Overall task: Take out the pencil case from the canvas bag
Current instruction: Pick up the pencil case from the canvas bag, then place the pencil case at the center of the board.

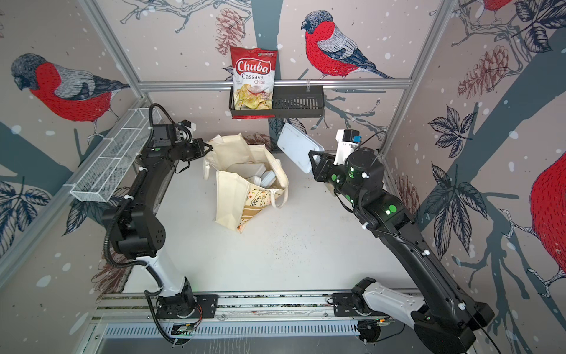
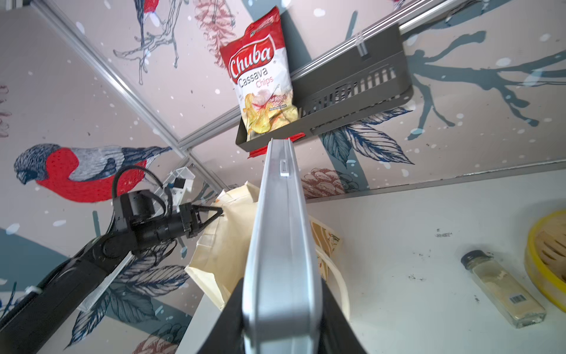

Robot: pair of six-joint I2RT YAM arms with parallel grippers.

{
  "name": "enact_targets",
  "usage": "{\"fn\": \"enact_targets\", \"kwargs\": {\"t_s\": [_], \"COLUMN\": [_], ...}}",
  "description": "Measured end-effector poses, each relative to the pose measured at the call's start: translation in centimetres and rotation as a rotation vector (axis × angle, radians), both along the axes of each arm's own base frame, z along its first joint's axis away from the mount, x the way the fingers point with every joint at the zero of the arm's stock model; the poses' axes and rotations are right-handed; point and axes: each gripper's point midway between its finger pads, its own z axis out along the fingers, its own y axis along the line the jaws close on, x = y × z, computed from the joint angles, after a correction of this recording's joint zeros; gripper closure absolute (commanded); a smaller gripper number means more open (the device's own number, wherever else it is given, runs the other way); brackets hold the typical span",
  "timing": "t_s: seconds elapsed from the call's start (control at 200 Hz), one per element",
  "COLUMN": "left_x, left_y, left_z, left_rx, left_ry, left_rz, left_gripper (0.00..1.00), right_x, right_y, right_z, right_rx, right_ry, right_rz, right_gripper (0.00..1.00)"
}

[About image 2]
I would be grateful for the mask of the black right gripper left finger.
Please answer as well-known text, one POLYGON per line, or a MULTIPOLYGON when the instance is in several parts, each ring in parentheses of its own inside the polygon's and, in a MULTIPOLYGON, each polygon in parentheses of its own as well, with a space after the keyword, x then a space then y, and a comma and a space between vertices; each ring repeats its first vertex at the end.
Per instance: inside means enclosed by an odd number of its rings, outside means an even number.
POLYGON ((198 354, 244 354, 243 279, 231 294, 198 354))

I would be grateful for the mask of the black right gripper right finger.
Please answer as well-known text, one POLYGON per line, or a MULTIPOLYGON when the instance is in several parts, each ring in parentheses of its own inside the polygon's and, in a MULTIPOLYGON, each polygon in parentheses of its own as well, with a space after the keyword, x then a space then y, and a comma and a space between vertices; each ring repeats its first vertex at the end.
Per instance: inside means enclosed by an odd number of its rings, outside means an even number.
POLYGON ((366 354, 327 283, 322 280, 323 312, 319 352, 325 354, 366 354))

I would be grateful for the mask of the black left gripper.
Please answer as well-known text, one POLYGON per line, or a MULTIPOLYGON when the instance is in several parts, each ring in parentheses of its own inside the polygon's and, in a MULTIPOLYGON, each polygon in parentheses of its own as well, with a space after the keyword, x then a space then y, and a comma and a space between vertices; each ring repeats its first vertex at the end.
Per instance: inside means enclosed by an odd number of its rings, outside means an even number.
POLYGON ((221 217, 223 209, 218 206, 199 204, 182 204, 179 211, 160 221, 155 221, 150 227, 150 237, 153 240, 167 241, 179 237, 197 237, 206 227, 221 217), (206 221, 200 218, 201 213, 213 212, 206 221))

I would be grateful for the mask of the cream canvas tote bag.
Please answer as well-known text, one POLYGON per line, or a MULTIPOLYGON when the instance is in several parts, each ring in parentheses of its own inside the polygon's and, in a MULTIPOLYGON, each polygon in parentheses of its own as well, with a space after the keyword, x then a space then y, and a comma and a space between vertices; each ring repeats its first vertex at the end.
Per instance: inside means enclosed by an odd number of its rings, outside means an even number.
MULTIPOLYGON (((207 226, 197 242, 186 273, 212 303, 222 311, 237 283, 244 277, 251 235, 259 199, 259 187, 250 183, 222 191, 212 204, 223 214, 207 226)), ((338 285, 340 303, 350 319, 350 301, 346 282, 331 256, 341 244, 338 234, 321 221, 310 217, 318 269, 324 280, 331 274, 338 285)))

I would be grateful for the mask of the light blue pencil case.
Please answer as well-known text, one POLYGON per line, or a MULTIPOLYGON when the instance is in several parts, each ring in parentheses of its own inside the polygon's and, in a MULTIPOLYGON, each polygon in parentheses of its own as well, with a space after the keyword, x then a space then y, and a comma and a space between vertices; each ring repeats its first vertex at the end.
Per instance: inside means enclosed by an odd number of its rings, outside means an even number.
POLYGON ((246 353, 316 353, 322 279, 290 140, 265 157, 243 280, 246 353))

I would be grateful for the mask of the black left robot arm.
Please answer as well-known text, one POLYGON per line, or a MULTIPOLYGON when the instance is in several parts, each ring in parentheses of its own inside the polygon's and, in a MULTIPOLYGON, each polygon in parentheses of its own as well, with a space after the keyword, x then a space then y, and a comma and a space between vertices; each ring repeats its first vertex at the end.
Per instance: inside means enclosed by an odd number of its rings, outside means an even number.
POLYGON ((216 206, 186 203, 175 209, 166 185, 166 201, 149 190, 119 194, 119 179, 130 169, 121 168, 113 178, 108 232, 60 264, 1 318, 2 353, 37 353, 89 296, 97 295, 107 308, 112 274, 139 275, 142 261, 165 258, 171 240, 194 237, 221 217, 216 206))

